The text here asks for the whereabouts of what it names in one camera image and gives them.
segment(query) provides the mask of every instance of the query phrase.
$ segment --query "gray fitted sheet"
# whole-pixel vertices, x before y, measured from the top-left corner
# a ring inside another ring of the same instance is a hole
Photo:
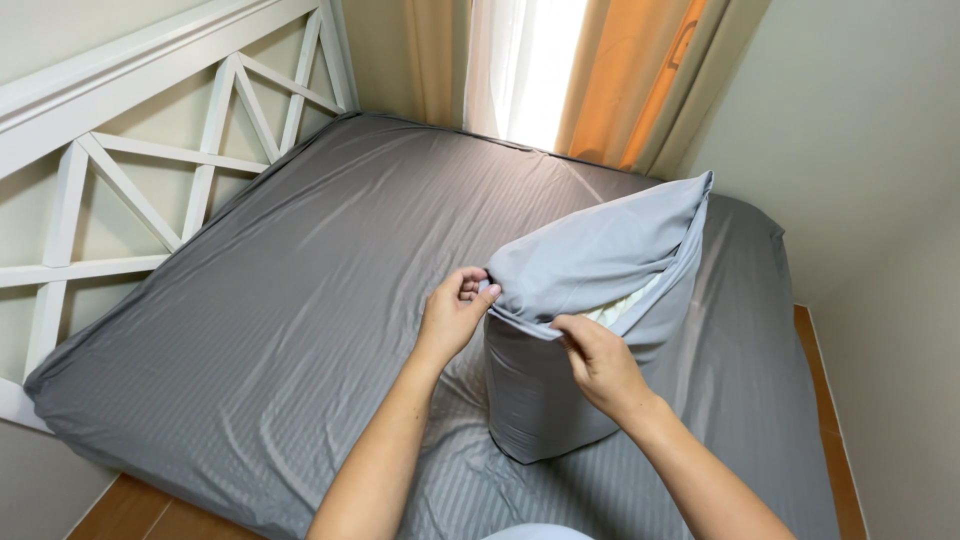
[[[656,182],[376,114],[346,114],[228,203],[26,384],[77,454],[269,538],[301,537],[455,266]],[[650,386],[802,539],[838,538],[782,230],[711,196],[683,326]],[[480,332],[448,366],[399,538],[546,522],[688,538],[617,432],[520,465],[487,430]]]

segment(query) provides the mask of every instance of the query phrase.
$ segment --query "bed frame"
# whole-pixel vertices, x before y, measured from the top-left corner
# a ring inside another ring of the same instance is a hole
[[[238,52],[308,14],[293,80]],[[308,89],[317,42],[323,46],[335,99]],[[65,147],[41,264],[0,268],[0,287],[37,285],[24,378],[57,345],[66,282],[155,269],[156,255],[71,262],[74,233],[89,165],[173,253],[203,224],[214,169],[259,173],[268,163],[218,156],[230,94],[236,89],[270,163],[296,142],[304,102],[329,113],[357,108],[349,77],[342,18],[330,0],[213,0],[141,31],[0,86],[0,182],[7,175]],[[121,112],[219,62],[200,148],[187,150],[92,132]],[[253,94],[248,71],[292,93],[280,144]],[[196,164],[183,233],[177,236],[108,151]],[[0,379],[0,418],[49,431],[34,414],[20,384]]]

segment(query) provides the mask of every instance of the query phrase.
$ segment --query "wooden floor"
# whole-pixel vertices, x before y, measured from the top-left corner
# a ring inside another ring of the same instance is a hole
[[[866,540],[860,505],[833,412],[827,377],[809,312],[795,307],[794,323],[810,364],[820,415],[820,438],[843,540]],[[67,540],[257,540],[260,536],[198,507],[121,475]]]

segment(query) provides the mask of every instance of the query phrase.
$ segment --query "light gray pillowcase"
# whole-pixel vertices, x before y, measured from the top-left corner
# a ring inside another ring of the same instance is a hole
[[[617,430],[577,388],[562,334],[549,325],[634,295],[608,328],[638,362],[656,359],[690,302],[712,186],[708,171],[651,187],[574,212],[493,254],[487,269],[503,293],[486,318],[487,388],[490,433],[504,453],[532,463]]]

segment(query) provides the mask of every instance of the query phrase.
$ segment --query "curtain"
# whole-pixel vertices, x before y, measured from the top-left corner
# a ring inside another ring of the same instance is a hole
[[[769,0],[590,0],[554,149],[672,179]]]
[[[350,0],[343,8],[362,109],[463,126],[469,0]]]
[[[474,0],[464,128],[551,149],[588,0]]]

